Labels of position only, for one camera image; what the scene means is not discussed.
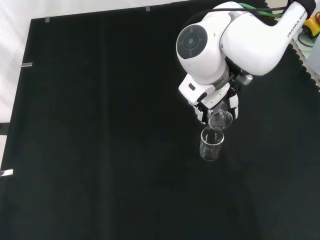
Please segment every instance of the black cable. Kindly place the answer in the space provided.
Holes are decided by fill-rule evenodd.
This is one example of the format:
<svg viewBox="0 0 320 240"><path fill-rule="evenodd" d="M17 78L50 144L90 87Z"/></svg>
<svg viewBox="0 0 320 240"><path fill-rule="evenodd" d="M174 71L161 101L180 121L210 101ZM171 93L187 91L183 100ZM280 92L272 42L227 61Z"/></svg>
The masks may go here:
<svg viewBox="0 0 320 240"><path fill-rule="evenodd" d="M192 22L194 19L201 17L202 15L206 15L208 13L211 12L250 12L250 13L254 13L254 12L264 12L264 11L279 11L279 10L285 10L287 7L286 6L282 6L282 7L274 7L274 8L214 8L214 9L207 9L204 11L200 11L198 13L196 13L195 15L191 16L183 25L184 29L186 26L190 25L190 22Z"/></svg>
<svg viewBox="0 0 320 240"><path fill-rule="evenodd" d="M303 46L306 46L306 47L308 47L308 48L313 48L314 46L305 44L304 42L301 41L301 39L300 39L300 36L301 36L301 35L304 35L304 33L303 33L303 32L300 32L300 33L299 33L298 38L297 38L298 41L299 41L299 43L301 43Z"/></svg>
<svg viewBox="0 0 320 240"><path fill-rule="evenodd" d="M320 14L320 11L318 11L316 14L315 14L315 20L316 22L319 24L320 26L320 21L319 21L319 18L318 18L318 14Z"/></svg>

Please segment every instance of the metal clip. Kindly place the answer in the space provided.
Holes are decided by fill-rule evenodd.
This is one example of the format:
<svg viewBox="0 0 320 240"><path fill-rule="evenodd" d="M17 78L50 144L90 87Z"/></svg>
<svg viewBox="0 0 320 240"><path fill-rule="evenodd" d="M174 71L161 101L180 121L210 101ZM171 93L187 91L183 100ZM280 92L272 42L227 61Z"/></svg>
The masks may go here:
<svg viewBox="0 0 320 240"><path fill-rule="evenodd" d="M32 62L22 63L20 68L32 67Z"/></svg>
<svg viewBox="0 0 320 240"><path fill-rule="evenodd" d="M5 170L5 171L0 171L0 178L5 177L5 176L10 176L14 174L13 169Z"/></svg>

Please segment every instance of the black cloth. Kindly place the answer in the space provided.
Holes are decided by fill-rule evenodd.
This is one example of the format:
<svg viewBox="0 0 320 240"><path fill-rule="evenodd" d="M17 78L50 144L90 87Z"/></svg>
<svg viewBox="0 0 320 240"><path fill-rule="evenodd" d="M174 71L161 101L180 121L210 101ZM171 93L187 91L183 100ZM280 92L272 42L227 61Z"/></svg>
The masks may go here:
<svg viewBox="0 0 320 240"><path fill-rule="evenodd" d="M0 239L320 238L319 97L291 46L242 88L220 159L199 156L203 126L179 95L175 44L189 17L220 3L31 21Z"/></svg>

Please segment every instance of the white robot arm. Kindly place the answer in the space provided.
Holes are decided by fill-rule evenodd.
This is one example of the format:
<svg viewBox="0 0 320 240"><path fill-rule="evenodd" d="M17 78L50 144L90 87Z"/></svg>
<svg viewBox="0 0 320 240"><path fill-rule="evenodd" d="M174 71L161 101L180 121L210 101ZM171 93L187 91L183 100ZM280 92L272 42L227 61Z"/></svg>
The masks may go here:
<svg viewBox="0 0 320 240"><path fill-rule="evenodd" d="M225 8L243 9L232 1L214 9ZM198 119L205 122L204 112L225 98L233 117L238 117L239 101L236 93L230 95L226 57L246 72L241 82L247 85L251 75L265 75L279 63L307 17L306 9L293 2L275 26L264 24L247 11L214 11L184 28L176 43L178 59L187 72L179 91L194 107Z"/></svg>

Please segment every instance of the white wall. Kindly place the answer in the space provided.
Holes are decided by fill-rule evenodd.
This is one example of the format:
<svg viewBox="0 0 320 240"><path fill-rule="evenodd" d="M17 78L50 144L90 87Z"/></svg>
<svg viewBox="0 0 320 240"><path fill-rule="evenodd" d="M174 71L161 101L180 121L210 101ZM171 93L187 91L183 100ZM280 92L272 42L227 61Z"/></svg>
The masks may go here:
<svg viewBox="0 0 320 240"><path fill-rule="evenodd" d="M9 122L30 20L183 0L0 0L0 123Z"/></svg>

